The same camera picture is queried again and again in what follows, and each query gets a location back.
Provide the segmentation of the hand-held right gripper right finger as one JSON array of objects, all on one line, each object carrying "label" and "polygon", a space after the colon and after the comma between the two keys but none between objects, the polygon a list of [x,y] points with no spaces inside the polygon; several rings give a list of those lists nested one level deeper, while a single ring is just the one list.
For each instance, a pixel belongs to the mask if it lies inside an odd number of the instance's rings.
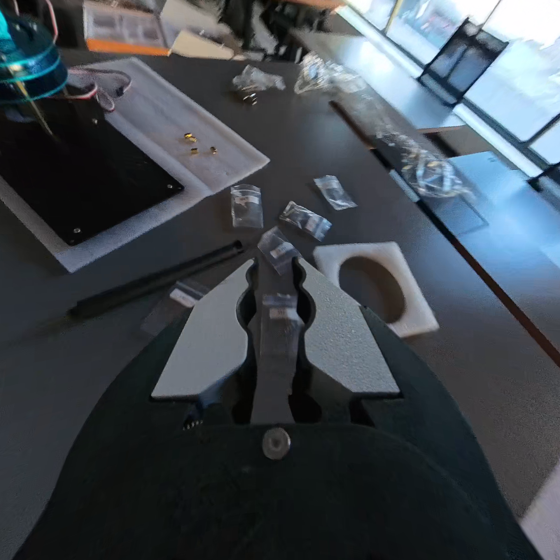
[{"label": "hand-held right gripper right finger", "polygon": [[303,258],[299,288],[310,303],[303,333],[310,393],[317,398],[396,397],[399,387],[360,304]]}]

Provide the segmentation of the black screwdriver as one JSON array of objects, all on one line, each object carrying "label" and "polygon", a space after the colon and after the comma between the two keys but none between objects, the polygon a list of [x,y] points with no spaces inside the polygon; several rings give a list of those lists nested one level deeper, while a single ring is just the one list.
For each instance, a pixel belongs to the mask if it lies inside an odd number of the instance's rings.
[{"label": "black screwdriver", "polygon": [[82,299],[67,311],[66,317],[73,320],[86,320],[98,317],[106,312],[149,296],[187,276],[198,274],[216,265],[228,262],[244,252],[245,247],[242,242],[236,240],[173,267],[151,273]]}]

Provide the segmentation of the black mesh chair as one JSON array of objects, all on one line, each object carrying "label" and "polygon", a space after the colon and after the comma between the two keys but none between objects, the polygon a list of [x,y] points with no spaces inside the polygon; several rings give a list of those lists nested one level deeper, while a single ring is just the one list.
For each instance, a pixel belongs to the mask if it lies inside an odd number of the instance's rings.
[{"label": "black mesh chair", "polygon": [[528,184],[538,192],[551,192],[559,197],[559,162],[548,166],[539,175],[529,178]]},{"label": "black mesh chair", "polygon": [[417,78],[449,108],[458,105],[473,84],[508,47],[466,18]]}]

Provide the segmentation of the crumpled clear plastic wrap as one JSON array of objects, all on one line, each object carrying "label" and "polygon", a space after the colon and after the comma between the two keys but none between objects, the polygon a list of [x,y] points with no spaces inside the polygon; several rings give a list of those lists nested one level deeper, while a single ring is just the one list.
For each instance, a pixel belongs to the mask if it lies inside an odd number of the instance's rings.
[{"label": "crumpled clear plastic wrap", "polygon": [[451,160],[361,76],[308,52],[300,63],[295,93],[319,91],[329,94],[334,110],[421,198],[474,197]]}]

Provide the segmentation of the dark work desk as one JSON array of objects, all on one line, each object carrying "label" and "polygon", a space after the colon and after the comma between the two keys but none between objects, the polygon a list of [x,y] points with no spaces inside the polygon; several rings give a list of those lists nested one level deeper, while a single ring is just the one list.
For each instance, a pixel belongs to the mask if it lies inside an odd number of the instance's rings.
[{"label": "dark work desk", "polygon": [[146,63],[262,150],[266,228],[289,200],[328,204],[332,174],[358,206],[331,212],[327,243],[397,242],[439,321],[408,342],[364,310],[400,397],[357,399],[342,419],[279,413],[261,425],[185,428],[186,402],[151,386],[186,318],[149,344],[152,305],[84,323],[79,299],[196,257],[234,238],[228,193],[70,275],[1,212],[1,559],[501,558],[466,535],[463,506],[529,547],[494,475],[557,462],[558,368],[324,99],[271,92],[256,108],[225,93],[240,63]]}]

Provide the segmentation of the white foam sheet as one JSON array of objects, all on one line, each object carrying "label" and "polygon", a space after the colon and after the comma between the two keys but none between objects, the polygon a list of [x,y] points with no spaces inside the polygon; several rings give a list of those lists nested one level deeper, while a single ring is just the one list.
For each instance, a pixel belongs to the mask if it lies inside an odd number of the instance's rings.
[{"label": "white foam sheet", "polygon": [[[227,125],[170,84],[145,62],[137,58],[106,60],[88,64],[87,71],[123,71],[131,76],[132,92],[116,101],[116,109],[107,113],[103,123],[109,132],[118,132],[140,156],[148,157],[157,170],[168,175],[165,184],[147,179],[148,187],[167,185],[174,180],[183,190],[162,202],[120,220],[86,240],[70,245],[54,227],[41,218],[23,196],[1,177],[1,205],[5,206],[69,272],[123,247],[151,230],[183,214],[201,200],[240,183],[270,162],[255,147]],[[192,133],[197,143],[184,139]],[[213,155],[210,147],[218,154]],[[190,149],[200,153],[191,157]]]}]

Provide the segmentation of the orange box with foam insert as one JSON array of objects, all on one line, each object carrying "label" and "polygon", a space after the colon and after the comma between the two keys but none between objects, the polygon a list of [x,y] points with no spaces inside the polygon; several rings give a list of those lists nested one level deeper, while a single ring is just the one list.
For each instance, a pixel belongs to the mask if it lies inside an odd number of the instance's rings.
[{"label": "orange box with foam insert", "polygon": [[92,52],[176,54],[232,60],[238,39],[206,1],[83,1],[83,37]]}]

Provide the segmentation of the clear bag of dark parts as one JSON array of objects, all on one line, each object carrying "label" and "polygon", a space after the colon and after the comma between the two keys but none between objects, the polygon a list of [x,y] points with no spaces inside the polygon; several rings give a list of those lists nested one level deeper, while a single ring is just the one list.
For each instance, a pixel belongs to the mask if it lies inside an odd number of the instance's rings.
[{"label": "clear bag of dark parts", "polygon": [[257,94],[268,90],[284,91],[286,89],[284,78],[263,72],[252,65],[245,66],[240,74],[234,76],[231,84],[234,93],[240,99],[251,92]]}]

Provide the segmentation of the adjoining dark desk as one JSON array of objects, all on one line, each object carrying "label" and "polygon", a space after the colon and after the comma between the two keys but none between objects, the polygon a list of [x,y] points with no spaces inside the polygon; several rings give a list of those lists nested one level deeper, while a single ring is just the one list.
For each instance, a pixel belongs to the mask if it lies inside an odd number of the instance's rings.
[{"label": "adjoining dark desk", "polygon": [[420,197],[405,185],[396,156],[375,139],[371,126],[353,115],[347,102],[332,102],[401,189],[559,363],[559,202],[552,201],[553,194],[541,196],[521,170],[492,150],[458,156],[456,150],[443,150],[441,136],[463,139],[466,123],[368,38],[298,29],[290,37],[298,45],[298,58],[314,51],[364,78],[368,93],[398,130],[438,156],[453,154],[450,162],[471,193]]}]

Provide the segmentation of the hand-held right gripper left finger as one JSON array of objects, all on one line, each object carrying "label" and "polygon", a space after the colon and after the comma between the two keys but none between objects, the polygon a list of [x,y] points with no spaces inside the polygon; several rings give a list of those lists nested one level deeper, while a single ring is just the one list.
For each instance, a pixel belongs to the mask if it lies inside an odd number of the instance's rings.
[{"label": "hand-held right gripper left finger", "polygon": [[221,400],[224,383],[254,357],[249,325],[256,314],[250,258],[193,307],[151,392],[158,402],[196,402],[209,407]]}]

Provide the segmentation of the large window wall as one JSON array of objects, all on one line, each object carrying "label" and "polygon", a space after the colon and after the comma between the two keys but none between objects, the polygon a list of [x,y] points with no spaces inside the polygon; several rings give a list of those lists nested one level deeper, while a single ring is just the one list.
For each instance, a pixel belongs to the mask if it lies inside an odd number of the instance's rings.
[{"label": "large window wall", "polygon": [[505,43],[464,104],[533,164],[559,164],[559,1],[345,1],[337,12],[421,68],[466,20]]}]

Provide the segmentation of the scatter of clear screw bags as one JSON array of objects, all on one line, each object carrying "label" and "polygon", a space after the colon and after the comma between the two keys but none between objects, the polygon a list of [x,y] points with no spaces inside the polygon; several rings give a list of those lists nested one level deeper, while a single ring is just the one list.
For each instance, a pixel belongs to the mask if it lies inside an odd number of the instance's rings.
[{"label": "scatter of clear screw bags", "polygon": [[[357,207],[335,176],[315,178],[313,183],[333,210],[344,211]],[[231,187],[230,193],[233,226],[261,230],[264,226],[264,215],[260,189],[253,185],[237,185]],[[323,241],[332,226],[325,217],[293,201],[288,203],[279,219],[311,235],[317,241]],[[180,278],[143,320],[141,331],[151,337],[157,336],[184,312],[191,310],[208,292],[209,288],[196,283],[192,275]]]}]

